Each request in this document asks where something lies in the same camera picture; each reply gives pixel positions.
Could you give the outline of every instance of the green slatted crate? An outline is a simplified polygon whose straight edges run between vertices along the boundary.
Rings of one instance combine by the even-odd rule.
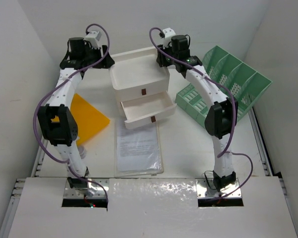
[[[208,51],[202,63],[210,78],[228,88],[238,100],[237,121],[252,108],[272,83],[219,46]],[[204,121],[209,109],[192,84],[177,93],[175,102],[205,127]]]

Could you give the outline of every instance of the clear plastic bag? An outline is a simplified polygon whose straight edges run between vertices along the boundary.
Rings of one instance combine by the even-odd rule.
[[[163,173],[156,123],[126,129],[124,119],[118,119],[115,137],[115,177]]]

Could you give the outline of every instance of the white box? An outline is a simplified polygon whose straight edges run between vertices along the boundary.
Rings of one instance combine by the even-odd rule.
[[[126,128],[143,126],[174,114],[167,93],[169,70],[159,67],[153,47],[116,55],[109,69],[116,100],[127,118]]]

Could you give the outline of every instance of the yellow paper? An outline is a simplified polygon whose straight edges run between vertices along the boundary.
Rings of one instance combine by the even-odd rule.
[[[109,118],[104,116],[78,94],[74,94],[71,114],[78,126],[79,140],[77,141],[77,145],[81,145],[95,136],[110,122]]]

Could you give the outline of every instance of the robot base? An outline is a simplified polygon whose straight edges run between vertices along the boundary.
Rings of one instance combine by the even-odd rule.
[[[101,184],[108,193],[108,178],[88,178]],[[62,207],[92,207],[107,208],[107,201],[104,190],[93,184],[88,183],[87,187],[71,188],[68,180],[66,181]]]
[[[213,184],[213,178],[201,178],[196,179],[196,187],[197,187],[197,196],[198,196],[198,204],[199,207],[241,207],[243,205],[242,193],[241,190],[238,189],[236,192],[231,195],[222,198],[215,199],[220,195],[225,195],[237,189],[239,187],[239,181],[236,179],[234,184],[229,184],[228,186],[221,189],[218,192],[215,189]]]

